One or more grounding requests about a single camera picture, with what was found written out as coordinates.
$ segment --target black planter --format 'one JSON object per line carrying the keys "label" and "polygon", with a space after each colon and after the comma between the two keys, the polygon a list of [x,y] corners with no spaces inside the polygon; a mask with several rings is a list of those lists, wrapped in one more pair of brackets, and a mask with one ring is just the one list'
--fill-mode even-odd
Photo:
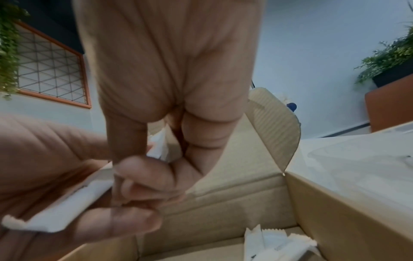
{"label": "black planter", "polygon": [[411,74],[413,74],[413,59],[407,60],[401,65],[397,65],[391,69],[388,69],[387,71],[382,72],[376,77],[373,77],[373,82],[377,85],[378,88]]}

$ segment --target person's left hand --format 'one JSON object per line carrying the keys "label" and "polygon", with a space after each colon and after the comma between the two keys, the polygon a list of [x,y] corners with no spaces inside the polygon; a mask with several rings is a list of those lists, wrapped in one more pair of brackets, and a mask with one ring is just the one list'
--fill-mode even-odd
{"label": "person's left hand", "polygon": [[[108,163],[106,137],[69,126],[0,115],[0,219],[28,220]],[[160,227],[165,202],[110,208],[110,192],[57,233],[0,228],[0,260],[27,260],[87,242]]]}

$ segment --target hand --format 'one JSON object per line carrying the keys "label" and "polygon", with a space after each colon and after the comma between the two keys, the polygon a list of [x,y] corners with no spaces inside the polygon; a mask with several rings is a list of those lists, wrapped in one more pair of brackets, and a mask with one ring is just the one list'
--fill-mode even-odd
{"label": "hand", "polygon": [[[247,104],[264,0],[75,0],[98,84],[119,201],[165,199],[215,166]],[[147,123],[183,145],[145,156]]]}
{"label": "hand", "polygon": [[[72,186],[108,163],[106,138],[90,132],[0,115],[0,219],[28,220]],[[0,228],[0,260],[35,259],[92,241],[146,233],[160,227],[162,201],[110,208],[104,195],[69,227],[58,233]]]}

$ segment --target person's right hand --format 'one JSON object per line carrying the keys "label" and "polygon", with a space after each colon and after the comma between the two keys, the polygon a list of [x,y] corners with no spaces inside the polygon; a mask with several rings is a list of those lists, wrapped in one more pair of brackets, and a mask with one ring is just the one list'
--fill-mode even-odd
{"label": "person's right hand", "polygon": [[[115,200],[167,199],[217,163],[247,104],[264,0],[75,0],[117,171]],[[183,157],[145,156],[165,118]]]}

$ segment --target dark wall section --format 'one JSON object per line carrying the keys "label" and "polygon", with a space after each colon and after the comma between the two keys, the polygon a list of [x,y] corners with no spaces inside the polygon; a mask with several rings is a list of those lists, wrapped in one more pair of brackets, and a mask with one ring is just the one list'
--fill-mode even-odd
{"label": "dark wall section", "polygon": [[83,53],[70,0],[19,0],[18,5],[30,13],[25,23]]}

